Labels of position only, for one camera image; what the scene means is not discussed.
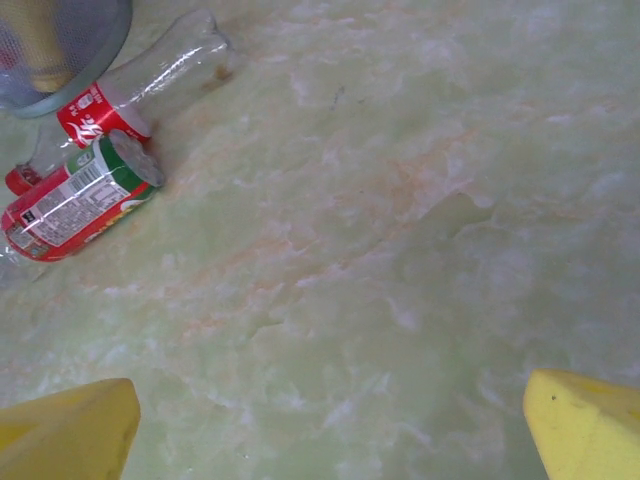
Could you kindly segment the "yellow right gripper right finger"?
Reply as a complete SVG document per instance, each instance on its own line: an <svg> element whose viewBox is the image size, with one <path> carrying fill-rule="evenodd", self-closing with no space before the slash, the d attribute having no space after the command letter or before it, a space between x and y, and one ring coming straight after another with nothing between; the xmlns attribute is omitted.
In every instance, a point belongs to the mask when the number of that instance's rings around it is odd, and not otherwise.
<svg viewBox="0 0 640 480"><path fill-rule="evenodd" d="M550 479L639 477L639 390L564 370L536 369L523 411Z"/></svg>

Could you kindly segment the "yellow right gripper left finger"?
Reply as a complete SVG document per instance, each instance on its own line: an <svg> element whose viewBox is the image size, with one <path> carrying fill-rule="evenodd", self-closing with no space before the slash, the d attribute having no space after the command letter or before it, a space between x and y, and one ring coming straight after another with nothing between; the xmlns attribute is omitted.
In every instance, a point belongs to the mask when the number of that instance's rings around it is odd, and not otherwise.
<svg viewBox="0 0 640 480"><path fill-rule="evenodd" d="M1 410L3 479L119 479L141 419L127 378Z"/></svg>

